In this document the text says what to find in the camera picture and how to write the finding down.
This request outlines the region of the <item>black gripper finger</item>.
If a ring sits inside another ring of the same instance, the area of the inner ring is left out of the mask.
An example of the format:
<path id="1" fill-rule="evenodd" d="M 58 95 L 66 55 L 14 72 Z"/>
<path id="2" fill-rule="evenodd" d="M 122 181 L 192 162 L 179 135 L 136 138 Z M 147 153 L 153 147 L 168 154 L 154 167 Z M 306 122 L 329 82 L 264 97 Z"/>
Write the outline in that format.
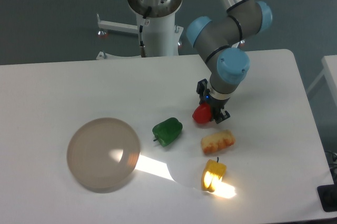
<path id="1" fill-rule="evenodd" d="M 199 95 L 199 104 L 208 103 L 210 90 L 207 87 L 207 79 L 203 79 L 197 83 L 196 92 Z"/>
<path id="2" fill-rule="evenodd" d="M 230 114 L 227 110 L 225 110 L 224 112 L 220 110 L 219 112 L 216 112 L 214 115 L 214 120 L 216 124 L 220 124 L 221 122 L 229 118 L 230 118 Z"/>

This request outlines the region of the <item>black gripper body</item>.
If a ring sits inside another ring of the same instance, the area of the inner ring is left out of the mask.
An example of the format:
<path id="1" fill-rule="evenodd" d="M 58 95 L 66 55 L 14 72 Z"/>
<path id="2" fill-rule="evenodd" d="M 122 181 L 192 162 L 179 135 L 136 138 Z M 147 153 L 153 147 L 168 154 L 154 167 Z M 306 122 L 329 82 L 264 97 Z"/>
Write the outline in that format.
<path id="1" fill-rule="evenodd" d="M 225 105 L 226 103 L 228 102 L 229 99 L 225 99 L 225 100 L 218 100 L 218 99 L 215 99 L 214 97 L 212 97 L 210 94 L 209 94 L 209 100 L 208 100 L 208 103 L 210 108 L 211 108 L 211 114 L 212 114 L 212 118 L 211 118 L 211 121 L 215 121 L 214 120 L 214 115 L 216 112 L 219 112 L 220 110 L 222 112 L 225 111 Z"/>

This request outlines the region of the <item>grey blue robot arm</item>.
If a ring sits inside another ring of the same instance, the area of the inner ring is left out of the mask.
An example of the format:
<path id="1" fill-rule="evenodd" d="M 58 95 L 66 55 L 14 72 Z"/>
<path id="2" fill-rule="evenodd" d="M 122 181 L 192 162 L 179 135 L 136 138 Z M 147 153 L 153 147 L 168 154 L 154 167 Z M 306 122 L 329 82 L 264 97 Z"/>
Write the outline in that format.
<path id="1" fill-rule="evenodd" d="M 224 109 L 250 68 L 248 55 L 239 43 L 272 24 L 272 11 L 265 2 L 222 0 L 225 18 L 213 22 L 202 16 L 187 29 L 175 25 L 175 14 L 182 0 L 127 0 L 136 16 L 140 56 L 173 56 L 178 53 L 182 33 L 211 72 L 198 82 L 199 106 L 192 117 L 198 124 L 221 123 L 230 114 Z"/>

